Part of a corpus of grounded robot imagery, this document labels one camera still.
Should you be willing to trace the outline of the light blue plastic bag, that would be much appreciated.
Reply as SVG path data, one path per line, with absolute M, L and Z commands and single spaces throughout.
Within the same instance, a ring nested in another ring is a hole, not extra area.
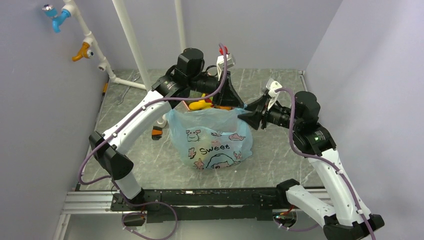
M 233 167 L 249 158 L 252 133 L 238 118 L 245 113 L 241 108 L 168 112 L 170 139 L 181 162 L 197 170 L 212 170 Z

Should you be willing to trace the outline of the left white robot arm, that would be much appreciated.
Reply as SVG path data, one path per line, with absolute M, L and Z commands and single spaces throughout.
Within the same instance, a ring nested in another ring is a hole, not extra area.
M 213 104 L 243 108 L 244 103 L 231 83 L 229 72 L 233 59 L 224 45 L 219 46 L 217 75 L 204 69 L 204 53 L 197 48 L 186 48 L 147 92 L 144 99 L 123 119 L 103 133 L 94 131 L 89 136 L 92 156 L 107 171 L 116 188 L 124 196 L 124 204 L 131 210 L 145 202 L 145 191 L 137 182 L 134 163 L 126 156 L 139 136 L 154 121 L 187 101 L 192 91 L 204 93 Z

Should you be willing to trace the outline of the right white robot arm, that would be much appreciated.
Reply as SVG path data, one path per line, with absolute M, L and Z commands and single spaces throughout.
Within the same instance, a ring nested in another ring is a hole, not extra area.
M 319 123 L 320 104 L 308 91 L 291 93 L 291 106 L 272 101 L 269 91 L 246 107 L 239 118 L 254 129 L 268 124 L 288 129 L 291 149 L 317 172 L 330 198 L 325 203 L 294 179 L 276 187 L 275 200 L 282 207 L 297 207 L 312 218 L 328 240 L 375 239 L 383 218 L 371 213 L 353 187 L 330 132 Z

